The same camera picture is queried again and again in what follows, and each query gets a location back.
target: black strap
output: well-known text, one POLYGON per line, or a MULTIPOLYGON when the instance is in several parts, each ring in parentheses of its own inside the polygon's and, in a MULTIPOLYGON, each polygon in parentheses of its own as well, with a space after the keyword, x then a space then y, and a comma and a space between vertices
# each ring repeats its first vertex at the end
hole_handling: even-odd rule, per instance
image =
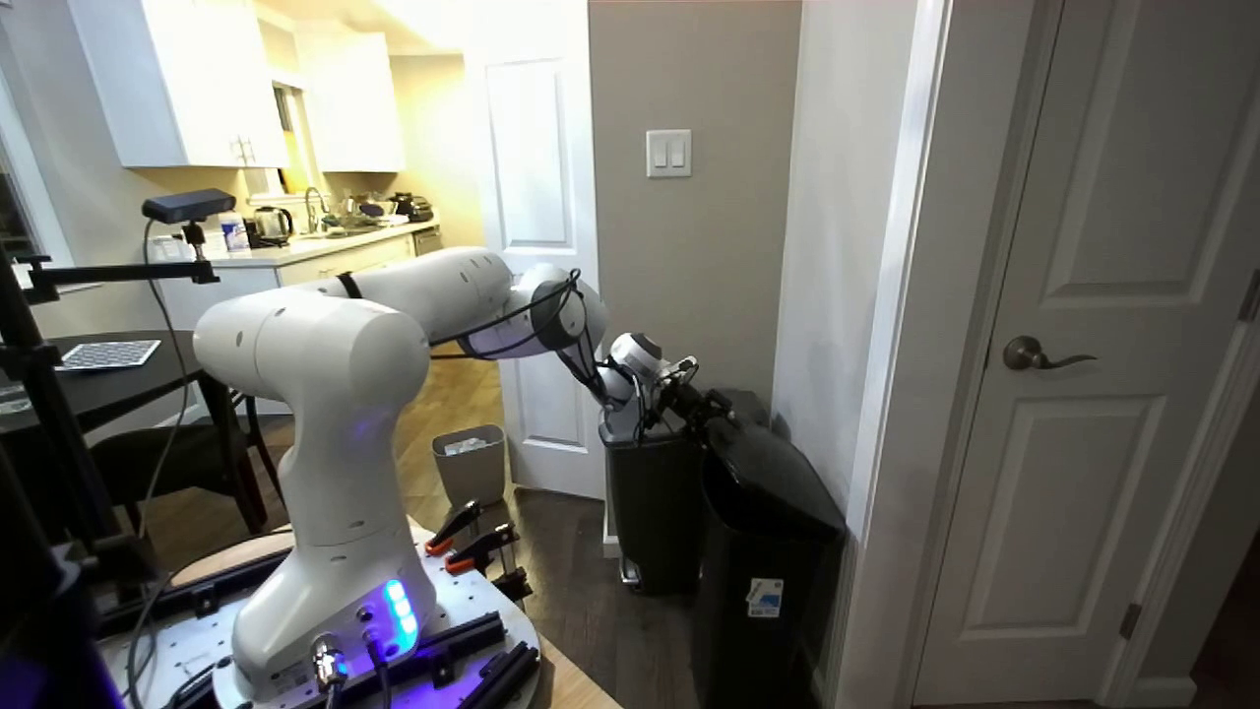
POLYGON ((363 297, 363 291, 359 290, 359 283, 354 282, 354 277, 350 276, 350 271, 344 273, 336 273, 336 280, 341 281, 341 287, 345 288, 345 293, 350 297, 363 297))

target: faucet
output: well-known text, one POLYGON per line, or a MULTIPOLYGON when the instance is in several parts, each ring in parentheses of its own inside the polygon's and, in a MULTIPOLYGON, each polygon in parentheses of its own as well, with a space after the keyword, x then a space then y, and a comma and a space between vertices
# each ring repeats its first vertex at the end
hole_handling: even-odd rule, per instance
POLYGON ((315 207, 311 205, 311 191, 315 193, 315 196, 319 196, 320 210, 325 214, 328 213, 328 204, 324 203, 324 194, 320 193, 316 186, 307 186, 306 194, 302 196, 302 200, 306 201, 306 233, 315 233, 315 227, 321 223, 315 218, 315 207))

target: chair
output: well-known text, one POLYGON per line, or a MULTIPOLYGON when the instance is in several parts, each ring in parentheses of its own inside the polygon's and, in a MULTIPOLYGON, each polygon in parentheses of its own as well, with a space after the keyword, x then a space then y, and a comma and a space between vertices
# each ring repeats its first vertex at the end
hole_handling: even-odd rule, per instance
MULTIPOLYGON (((258 452, 271 485, 280 494, 280 476, 267 453, 255 399, 229 393, 229 424, 237 422, 236 408, 244 403, 248 428, 214 424, 184 424, 175 434, 163 465, 154 497, 190 487, 233 497, 251 534, 262 531, 267 514, 262 508, 258 484, 249 463, 249 448, 258 452)), ((129 432, 107 438, 92 447, 92 460, 115 505, 122 505, 131 526, 140 530, 140 502, 144 501, 154 467, 170 437, 170 428, 129 432)))

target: door handle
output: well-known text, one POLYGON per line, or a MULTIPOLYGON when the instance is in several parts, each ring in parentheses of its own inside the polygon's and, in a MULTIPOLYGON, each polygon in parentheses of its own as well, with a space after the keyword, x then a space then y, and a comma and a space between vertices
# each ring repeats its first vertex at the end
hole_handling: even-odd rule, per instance
POLYGON ((1021 334, 1007 343, 1002 350, 1002 363, 1012 370, 1057 370, 1077 363, 1097 360, 1092 354, 1072 354, 1057 363, 1051 361, 1041 350, 1041 341, 1032 335, 1021 334))

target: light switch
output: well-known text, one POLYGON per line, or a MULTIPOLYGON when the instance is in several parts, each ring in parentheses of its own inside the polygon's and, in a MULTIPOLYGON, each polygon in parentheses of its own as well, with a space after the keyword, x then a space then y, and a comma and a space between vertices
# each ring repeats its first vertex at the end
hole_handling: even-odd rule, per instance
POLYGON ((674 178, 692 175, 692 131, 648 131, 648 176, 674 178))

